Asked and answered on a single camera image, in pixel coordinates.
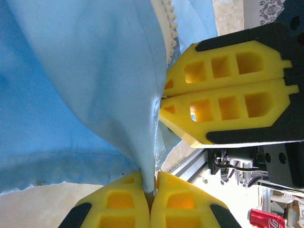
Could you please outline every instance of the light blue fabric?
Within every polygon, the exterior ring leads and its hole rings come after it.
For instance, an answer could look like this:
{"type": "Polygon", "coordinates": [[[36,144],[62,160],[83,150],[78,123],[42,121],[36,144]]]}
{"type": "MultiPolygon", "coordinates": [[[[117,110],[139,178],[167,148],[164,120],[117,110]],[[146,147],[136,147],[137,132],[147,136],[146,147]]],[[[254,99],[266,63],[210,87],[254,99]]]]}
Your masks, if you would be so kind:
{"type": "MultiPolygon", "coordinates": [[[[185,36],[191,23],[207,31],[200,40],[216,35],[212,1],[201,5],[210,12],[205,22],[195,17],[177,30],[185,45],[193,42],[185,36]]],[[[188,14],[183,7],[176,1],[178,18],[188,14]]],[[[176,48],[172,62],[179,54],[176,48]]],[[[63,181],[108,184],[143,169],[134,150],[155,151],[160,167],[180,141],[164,125],[156,136],[165,58],[148,0],[0,0],[0,192],[63,181]],[[80,19],[71,24],[76,12],[80,19]],[[118,149],[79,122],[45,72],[78,119],[118,149]],[[83,78],[88,74],[94,81],[83,78]]]]}
{"type": "Polygon", "coordinates": [[[178,16],[180,50],[183,53],[191,44],[218,35],[211,0],[172,0],[178,16]]]}

